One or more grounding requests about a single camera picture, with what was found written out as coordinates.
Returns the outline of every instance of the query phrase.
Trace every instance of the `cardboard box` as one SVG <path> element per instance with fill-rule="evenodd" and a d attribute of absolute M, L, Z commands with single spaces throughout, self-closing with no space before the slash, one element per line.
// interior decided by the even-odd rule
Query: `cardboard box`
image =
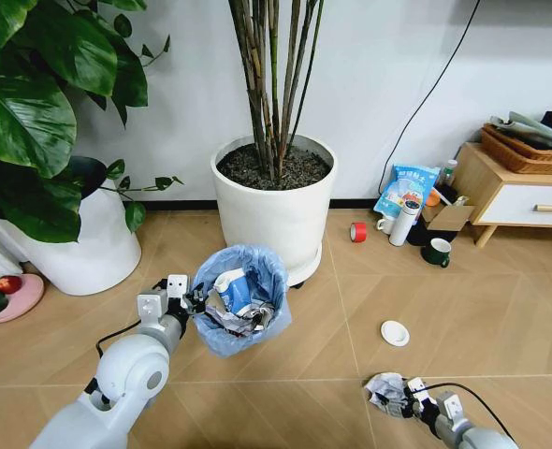
<path fill-rule="evenodd" d="M 460 231 L 470 219 L 475 206 L 424 206 L 422 217 L 430 231 Z"/>

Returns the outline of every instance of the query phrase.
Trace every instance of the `pink plate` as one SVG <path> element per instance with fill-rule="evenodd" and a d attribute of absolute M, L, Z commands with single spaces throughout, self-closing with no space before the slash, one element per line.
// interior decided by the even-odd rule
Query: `pink plate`
<path fill-rule="evenodd" d="M 35 307 L 43 296 L 43 281 L 36 274 L 22 274 L 21 289 L 7 295 L 8 304 L 0 311 L 0 323 L 18 318 Z"/>

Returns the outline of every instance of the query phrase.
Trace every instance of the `soil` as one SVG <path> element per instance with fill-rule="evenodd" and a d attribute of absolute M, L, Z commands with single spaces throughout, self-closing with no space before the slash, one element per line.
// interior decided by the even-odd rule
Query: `soil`
<path fill-rule="evenodd" d="M 253 143 L 227 154 L 217 168 L 231 181 L 257 190 L 299 189 L 315 184 L 330 172 L 330 166 L 320 156 L 293 146 L 284 158 L 283 177 L 272 181 L 268 173 L 259 170 Z"/>

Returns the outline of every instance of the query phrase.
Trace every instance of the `red apple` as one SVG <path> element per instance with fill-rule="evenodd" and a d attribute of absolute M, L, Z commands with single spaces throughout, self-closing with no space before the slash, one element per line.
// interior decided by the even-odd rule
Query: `red apple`
<path fill-rule="evenodd" d="M 5 295 L 12 295 L 22 287 L 22 279 L 18 276 L 2 276 L 0 278 L 0 292 Z"/>

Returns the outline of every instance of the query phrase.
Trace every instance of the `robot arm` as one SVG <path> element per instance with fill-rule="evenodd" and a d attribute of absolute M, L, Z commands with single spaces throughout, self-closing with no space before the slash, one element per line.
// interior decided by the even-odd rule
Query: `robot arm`
<path fill-rule="evenodd" d="M 413 414 L 451 449 L 518 449 L 507 435 L 476 427 L 463 413 L 457 394 L 446 391 L 432 400 L 419 377 L 406 382 Z"/>
<path fill-rule="evenodd" d="M 32 449 L 126 448 L 128 432 L 166 385 L 169 358 L 190 314 L 203 311 L 200 289 L 187 293 L 187 276 L 170 275 L 166 288 L 137 297 L 137 333 L 113 343 L 77 400 L 43 428 Z"/>

